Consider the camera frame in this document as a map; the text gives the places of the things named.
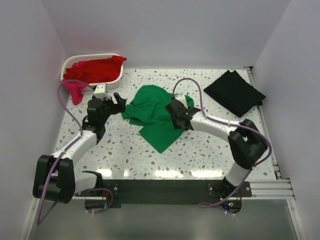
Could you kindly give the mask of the green t-shirt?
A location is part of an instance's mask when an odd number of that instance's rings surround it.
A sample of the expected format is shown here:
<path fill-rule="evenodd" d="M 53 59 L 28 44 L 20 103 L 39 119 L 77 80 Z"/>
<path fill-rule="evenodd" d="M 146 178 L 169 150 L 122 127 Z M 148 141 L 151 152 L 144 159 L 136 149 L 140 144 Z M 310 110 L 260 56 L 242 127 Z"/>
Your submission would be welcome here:
<path fill-rule="evenodd" d="M 126 106 L 122 118 L 131 125 L 141 126 L 139 134 L 159 153 L 168 149 L 185 131 L 175 129 L 165 109 L 172 94 L 156 85 L 144 85 Z"/>

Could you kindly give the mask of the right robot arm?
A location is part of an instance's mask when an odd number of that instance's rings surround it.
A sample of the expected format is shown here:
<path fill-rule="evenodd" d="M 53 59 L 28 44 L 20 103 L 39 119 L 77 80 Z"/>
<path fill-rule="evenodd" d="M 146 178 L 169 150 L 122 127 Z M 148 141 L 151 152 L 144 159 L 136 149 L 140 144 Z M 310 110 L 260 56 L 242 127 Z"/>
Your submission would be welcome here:
<path fill-rule="evenodd" d="M 234 163 L 218 189 L 224 197 L 235 196 L 241 190 L 242 181 L 269 148 L 256 125 L 249 119 L 242 122 L 214 119 L 178 99 L 172 100 L 165 109 L 175 129 L 204 132 L 228 142 Z"/>

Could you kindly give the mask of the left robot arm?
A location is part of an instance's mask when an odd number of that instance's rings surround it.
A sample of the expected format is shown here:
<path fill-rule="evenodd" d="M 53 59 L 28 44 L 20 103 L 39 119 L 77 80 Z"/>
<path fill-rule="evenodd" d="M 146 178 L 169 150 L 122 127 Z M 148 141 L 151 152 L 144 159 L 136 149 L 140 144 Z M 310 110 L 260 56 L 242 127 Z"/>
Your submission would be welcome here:
<path fill-rule="evenodd" d="M 117 92 L 110 99 L 92 97 L 76 137 L 61 150 L 38 159 L 32 195 L 64 204 L 69 203 L 74 194 L 83 191 L 99 196 L 104 190 L 102 175 L 89 170 L 75 173 L 75 165 L 101 141 L 108 118 L 123 113 L 125 109 L 126 100 Z"/>

